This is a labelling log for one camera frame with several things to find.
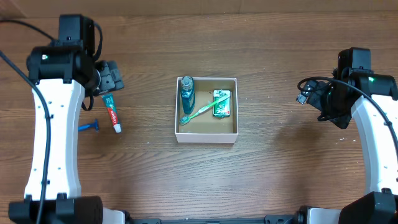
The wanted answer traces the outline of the red green toothpaste tube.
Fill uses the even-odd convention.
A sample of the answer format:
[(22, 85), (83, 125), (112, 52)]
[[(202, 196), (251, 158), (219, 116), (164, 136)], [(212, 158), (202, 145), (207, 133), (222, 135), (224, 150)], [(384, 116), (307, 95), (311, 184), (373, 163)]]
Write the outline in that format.
[(106, 109), (108, 110), (109, 117), (111, 119), (111, 122), (112, 122), (115, 132), (121, 133), (122, 128), (121, 128), (121, 124), (118, 119), (118, 112), (116, 109), (116, 104), (114, 102), (113, 94), (109, 93), (106, 95), (102, 95), (101, 98), (105, 104)]

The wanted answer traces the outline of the blue disposable razor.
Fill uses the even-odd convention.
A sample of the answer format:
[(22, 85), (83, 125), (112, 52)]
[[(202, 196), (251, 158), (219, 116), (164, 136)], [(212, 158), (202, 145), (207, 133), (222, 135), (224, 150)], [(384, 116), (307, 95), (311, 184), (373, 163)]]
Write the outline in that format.
[(98, 120), (95, 119), (92, 123), (90, 124), (84, 124), (78, 127), (78, 131), (86, 131), (89, 129), (94, 129), (95, 131), (99, 130), (99, 124), (98, 124)]

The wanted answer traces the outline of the blue mouthwash bottle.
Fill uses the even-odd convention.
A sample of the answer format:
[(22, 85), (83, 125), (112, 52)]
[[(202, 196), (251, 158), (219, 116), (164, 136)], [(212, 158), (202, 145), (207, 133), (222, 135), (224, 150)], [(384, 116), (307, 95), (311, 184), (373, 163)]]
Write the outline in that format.
[(182, 107), (185, 114), (192, 114), (195, 106), (195, 86), (192, 77), (184, 76), (181, 79), (180, 96), (182, 99)]

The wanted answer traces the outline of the green white toothbrush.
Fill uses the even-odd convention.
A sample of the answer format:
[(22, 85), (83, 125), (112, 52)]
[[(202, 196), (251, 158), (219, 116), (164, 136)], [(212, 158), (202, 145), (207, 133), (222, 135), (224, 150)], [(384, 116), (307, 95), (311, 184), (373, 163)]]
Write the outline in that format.
[(186, 115), (186, 116), (182, 117), (182, 118), (180, 119), (180, 124), (181, 124), (181, 125), (186, 125), (186, 124), (188, 124), (193, 118), (195, 118), (195, 117), (197, 117), (198, 115), (200, 115), (200, 114), (202, 114), (202, 113), (208, 111), (210, 108), (214, 107), (214, 105), (216, 105), (216, 104), (218, 104), (218, 103), (221, 103), (222, 101), (225, 101), (225, 100), (227, 100), (227, 99), (229, 99), (229, 96), (227, 96), (227, 95), (222, 96), (222, 97), (219, 97), (217, 100), (215, 100), (214, 102), (210, 103), (209, 105), (206, 105), (206, 106), (200, 108), (195, 114), (193, 114), (193, 115)]

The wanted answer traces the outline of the green white soap bar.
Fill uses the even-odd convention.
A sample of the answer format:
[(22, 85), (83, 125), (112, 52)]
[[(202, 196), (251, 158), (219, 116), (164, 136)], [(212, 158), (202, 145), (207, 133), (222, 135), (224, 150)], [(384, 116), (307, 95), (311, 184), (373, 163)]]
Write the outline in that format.
[(213, 106), (213, 116), (217, 118), (225, 118), (231, 115), (231, 105), (230, 105), (230, 90), (214, 90), (213, 91), (213, 100), (216, 101), (223, 96), (227, 96), (228, 98), (218, 102)]

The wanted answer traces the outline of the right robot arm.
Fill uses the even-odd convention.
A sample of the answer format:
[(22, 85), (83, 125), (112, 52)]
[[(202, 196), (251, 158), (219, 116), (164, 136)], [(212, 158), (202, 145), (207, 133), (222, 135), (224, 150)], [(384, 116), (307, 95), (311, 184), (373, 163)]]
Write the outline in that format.
[(346, 129), (356, 123), (365, 166), (364, 196), (341, 210), (302, 206), (291, 223), (397, 223), (397, 83), (371, 68), (371, 51), (338, 54), (331, 77), (297, 84), (300, 104), (320, 111), (319, 121)]

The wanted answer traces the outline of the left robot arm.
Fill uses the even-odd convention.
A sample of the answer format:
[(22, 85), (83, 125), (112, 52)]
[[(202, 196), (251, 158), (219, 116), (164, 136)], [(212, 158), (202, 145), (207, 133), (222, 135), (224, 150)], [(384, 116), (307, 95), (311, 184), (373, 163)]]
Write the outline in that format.
[(9, 204), (14, 223), (127, 223), (127, 212), (103, 206), (98, 196), (84, 197), (78, 176), (80, 112), (84, 99), (101, 96), (113, 128), (121, 125), (112, 92), (124, 87), (114, 61), (100, 59), (101, 27), (80, 14), (59, 18), (58, 38), (35, 47), (23, 79), (32, 87), (35, 134), (32, 167), (24, 198)]

